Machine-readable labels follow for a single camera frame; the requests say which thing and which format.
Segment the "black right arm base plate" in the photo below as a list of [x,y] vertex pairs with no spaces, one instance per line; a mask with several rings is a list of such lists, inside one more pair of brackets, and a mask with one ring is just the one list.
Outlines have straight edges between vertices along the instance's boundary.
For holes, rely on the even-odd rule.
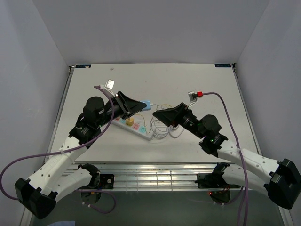
[[222,177],[229,167],[229,163],[219,162],[211,173],[197,174],[197,180],[194,183],[198,185],[198,188],[240,188],[240,185],[229,184]]

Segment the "blue charger plug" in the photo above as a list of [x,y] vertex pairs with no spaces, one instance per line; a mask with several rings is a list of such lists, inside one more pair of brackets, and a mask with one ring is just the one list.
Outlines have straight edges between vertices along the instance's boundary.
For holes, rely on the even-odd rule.
[[146,106],[142,109],[142,111],[151,110],[153,103],[150,100],[141,100],[140,102],[144,103]]

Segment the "yellow charger plug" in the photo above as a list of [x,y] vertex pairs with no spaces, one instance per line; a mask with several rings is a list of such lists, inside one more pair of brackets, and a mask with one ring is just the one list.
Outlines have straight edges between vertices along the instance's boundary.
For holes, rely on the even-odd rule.
[[126,125],[132,127],[134,124],[134,119],[132,117],[126,119]]

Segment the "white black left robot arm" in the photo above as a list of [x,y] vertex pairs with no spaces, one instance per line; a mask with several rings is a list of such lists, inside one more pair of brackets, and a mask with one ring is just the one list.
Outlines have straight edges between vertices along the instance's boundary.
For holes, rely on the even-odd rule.
[[35,173],[15,183],[19,202],[36,218],[43,219],[54,209],[56,203],[74,190],[82,187],[98,188],[100,172],[97,167],[86,163],[68,175],[63,173],[103,134],[103,125],[115,118],[127,119],[140,112],[147,105],[128,98],[122,92],[110,97],[105,103],[101,97],[91,97],[83,107],[75,127],[60,148]]

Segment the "white multicolour power strip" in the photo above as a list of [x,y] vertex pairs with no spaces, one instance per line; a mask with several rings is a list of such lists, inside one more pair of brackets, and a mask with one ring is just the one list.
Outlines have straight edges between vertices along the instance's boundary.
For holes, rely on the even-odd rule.
[[148,141],[151,141],[154,137],[153,132],[147,132],[146,126],[144,125],[144,121],[142,120],[134,119],[134,124],[132,127],[130,127],[126,125],[126,119],[118,117],[112,121],[112,124]]

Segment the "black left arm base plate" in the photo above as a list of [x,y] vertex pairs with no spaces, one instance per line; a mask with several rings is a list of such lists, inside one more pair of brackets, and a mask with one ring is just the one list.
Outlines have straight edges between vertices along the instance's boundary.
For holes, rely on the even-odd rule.
[[101,190],[114,188],[114,174],[101,174],[96,166],[89,163],[79,165],[78,169],[84,169],[92,176],[90,182],[87,185],[80,187],[80,189]]

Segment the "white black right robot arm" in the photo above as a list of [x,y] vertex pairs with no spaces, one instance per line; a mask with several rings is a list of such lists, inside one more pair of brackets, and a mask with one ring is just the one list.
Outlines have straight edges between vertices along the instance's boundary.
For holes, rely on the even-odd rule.
[[214,115],[208,114],[199,120],[184,103],[157,110],[153,116],[168,127],[182,126],[201,139],[199,146],[205,153],[224,160],[212,173],[197,179],[199,187],[244,186],[268,196],[284,209],[293,207],[301,193],[301,175],[291,160],[277,161],[239,149],[219,133],[221,126]]

